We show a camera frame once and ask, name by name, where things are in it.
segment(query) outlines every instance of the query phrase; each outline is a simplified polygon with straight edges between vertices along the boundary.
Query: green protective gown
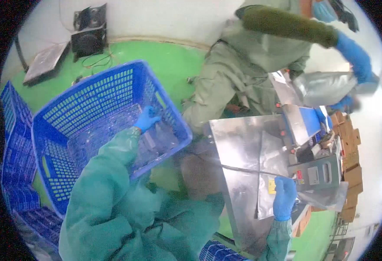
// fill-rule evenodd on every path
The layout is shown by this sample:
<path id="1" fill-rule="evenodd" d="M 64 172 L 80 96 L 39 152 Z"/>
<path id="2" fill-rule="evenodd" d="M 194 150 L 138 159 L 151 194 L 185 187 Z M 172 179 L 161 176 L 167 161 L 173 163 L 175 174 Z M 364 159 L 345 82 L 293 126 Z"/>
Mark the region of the green protective gown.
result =
<path id="1" fill-rule="evenodd" d="M 125 129 L 100 148 L 73 186 L 59 239 L 71 260 L 198 260 L 219 228 L 221 194 L 205 201 L 176 200 L 130 181 L 140 131 Z"/>
<path id="2" fill-rule="evenodd" d="M 251 6 L 269 6 L 300 14 L 299 0 L 247 0 L 236 11 L 241 15 Z M 195 79 L 192 101 L 184 105 L 183 117 L 195 134 L 203 133 L 209 120 L 219 119 L 236 95 L 250 115 L 275 113 L 279 101 L 268 73 L 284 68 L 303 71 L 311 43 L 247 30 L 238 20 L 225 28 L 221 39 L 206 56 Z"/>

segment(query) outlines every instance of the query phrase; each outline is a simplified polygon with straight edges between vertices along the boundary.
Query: green epoxy floor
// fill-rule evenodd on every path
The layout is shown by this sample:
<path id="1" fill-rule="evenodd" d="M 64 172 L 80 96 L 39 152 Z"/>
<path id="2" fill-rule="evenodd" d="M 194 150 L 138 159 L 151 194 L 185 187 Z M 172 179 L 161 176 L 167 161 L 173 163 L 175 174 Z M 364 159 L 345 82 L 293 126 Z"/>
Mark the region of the green epoxy floor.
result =
<path id="1" fill-rule="evenodd" d="M 179 110 L 182 110 L 181 99 L 189 97 L 194 91 L 193 86 L 186 83 L 186 78 L 199 74 L 205 55 L 205 52 L 199 49 L 183 45 L 147 41 L 112 43 L 110 49 L 113 55 L 113 66 L 136 59 L 146 60 Z M 84 65 L 92 64 L 105 56 L 106 54 L 90 57 L 84 62 Z M 58 76 L 31 88 L 22 85 L 25 76 L 23 71 L 13 76 L 11 82 L 34 114 L 51 99 L 68 89 L 78 76 L 91 75 L 91 68 L 85 68 L 82 65 L 84 59 L 81 58 L 78 62 L 73 63 L 73 54 L 70 52 L 63 61 Z M 97 65 L 105 64 L 107 61 L 108 59 L 104 59 Z M 94 67 L 94 73 L 105 70 L 110 65 L 111 62 L 104 66 Z M 186 192 L 182 175 L 177 168 L 172 168 L 172 166 L 173 163 L 167 160 L 154 168 L 151 181 L 172 191 L 178 197 L 184 197 Z M 40 194 L 42 206 L 51 207 L 38 174 L 34 179 L 33 187 Z M 330 211 L 312 214 L 302 237 L 293 239 L 292 249 L 297 251 L 294 260 L 320 261 L 323 258 L 330 242 L 329 235 L 332 232 L 333 220 L 334 213 Z M 226 214 L 220 217 L 219 232 L 227 237 L 232 237 L 229 218 Z"/>

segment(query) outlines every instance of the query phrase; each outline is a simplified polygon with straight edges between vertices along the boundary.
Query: gloved hand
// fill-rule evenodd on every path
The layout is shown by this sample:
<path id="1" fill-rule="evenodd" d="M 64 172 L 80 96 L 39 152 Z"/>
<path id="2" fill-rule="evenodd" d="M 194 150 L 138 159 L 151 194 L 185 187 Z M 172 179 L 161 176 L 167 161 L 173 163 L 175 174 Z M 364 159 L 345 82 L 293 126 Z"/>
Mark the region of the gloved hand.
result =
<path id="1" fill-rule="evenodd" d="M 284 177 L 275 178 L 274 216 L 276 221 L 287 221 L 291 218 L 291 211 L 297 197 L 295 182 L 292 179 Z"/>
<path id="2" fill-rule="evenodd" d="M 139 115 L 137 122 L 133 126 L 141 129 L 141 133 L 145 133 L 153 126 L 153 124 L 161 120 L 159 116 L 152 118 L 154 114 L 155 112 L 153 107 L 146 106 L 141 115 Z"/>
<path id="3" fill-rule="evenodd" d="M 358 83 L 373 82 L 371 59 L 368 54 L 352 39 L 338 30 L 336 49 L 353 66 L 353 73 Z"/>
<path id="4" fill-rule="evenodd" d="M 329 107 L 332 110 L 346 112 L 346 109 L 351 106 L 353 106 L 353 98 L 349 95 L 346 95 L 340 100 L 340 102 L 336 103 L 335 105 L 330 105 Z"/>

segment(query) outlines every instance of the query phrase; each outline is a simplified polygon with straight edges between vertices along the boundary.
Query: person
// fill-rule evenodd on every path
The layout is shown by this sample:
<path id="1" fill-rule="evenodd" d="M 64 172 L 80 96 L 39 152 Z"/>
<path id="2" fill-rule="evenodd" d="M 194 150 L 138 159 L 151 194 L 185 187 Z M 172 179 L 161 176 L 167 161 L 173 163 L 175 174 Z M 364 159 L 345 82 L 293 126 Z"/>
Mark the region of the person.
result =
<path id="1" fill-rule="evenodd" d="M 140 135 L 160 121 L 152 112 L 145 107 L 134 126 L 102 146 L 75 182 L 59 238 L 63 260 L 194 261 L 218 230 L 221 193 L 178 200 L 150 186 L 149 175 L 129 179 Z M 275 183 L 275 221 L 261 260 L 284 260 L 291 240 L 295 184 Z"/>
<path id="2" fill-rule="evenodd" d="M 313 43 L 336 48 L 352 64 L 359 84 L 372 81 L 367 53 L 325 24 L 338 18 L 328 0 L 246 0 L 235 15 L 239 19 L 207 53 L 193 96 L 183 102 L 183 117 L 195 137 L 209 120 L 224 117 L 225 108 L 243 111 L 241 116 L 276 113 L 279 100 L 268 73 L 288 69 L 295 79 Z M 344 107 L 349 104 L 335 104 Z"/>

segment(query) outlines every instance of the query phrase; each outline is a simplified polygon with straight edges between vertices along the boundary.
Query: blue face mask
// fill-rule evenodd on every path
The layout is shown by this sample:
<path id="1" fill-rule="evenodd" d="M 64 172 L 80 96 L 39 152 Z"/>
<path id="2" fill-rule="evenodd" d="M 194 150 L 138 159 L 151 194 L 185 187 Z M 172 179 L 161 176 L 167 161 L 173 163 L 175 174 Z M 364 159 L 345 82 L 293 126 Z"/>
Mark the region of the blue face mask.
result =
<path id="1" fill-rule="evenodd" d="M 320 2 L 313 0 L 312 8 L 314 17 L 325 23 L 333 22 L 338 18 L 335 10 L 327 0 Z"/>

